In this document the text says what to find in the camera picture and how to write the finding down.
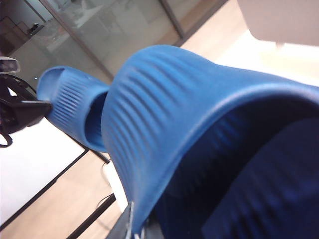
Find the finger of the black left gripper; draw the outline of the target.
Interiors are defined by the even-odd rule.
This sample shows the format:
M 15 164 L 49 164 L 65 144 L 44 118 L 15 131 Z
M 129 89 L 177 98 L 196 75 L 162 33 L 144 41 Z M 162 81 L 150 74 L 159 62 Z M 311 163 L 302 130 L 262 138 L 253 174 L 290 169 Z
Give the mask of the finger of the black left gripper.
M 4 102 L 4 129 L 22 130 L 39 123 L 52 110 L 48 101 Z

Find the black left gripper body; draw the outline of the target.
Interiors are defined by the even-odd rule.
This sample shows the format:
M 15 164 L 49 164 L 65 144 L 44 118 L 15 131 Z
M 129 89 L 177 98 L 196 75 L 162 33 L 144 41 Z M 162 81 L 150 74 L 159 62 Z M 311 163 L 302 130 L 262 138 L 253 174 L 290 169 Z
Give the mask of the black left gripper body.
M 16 115 L 5 100 L 0 100 L 0 132 L 11 134 L 17 131 Z

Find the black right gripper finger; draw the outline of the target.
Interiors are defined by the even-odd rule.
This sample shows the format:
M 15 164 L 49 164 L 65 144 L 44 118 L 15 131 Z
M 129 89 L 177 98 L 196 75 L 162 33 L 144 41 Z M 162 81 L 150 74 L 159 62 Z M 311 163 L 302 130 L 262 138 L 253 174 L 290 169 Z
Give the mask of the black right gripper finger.
M 111 229 L 111 239 L 131 239 L 134 203 L 129 203 Z

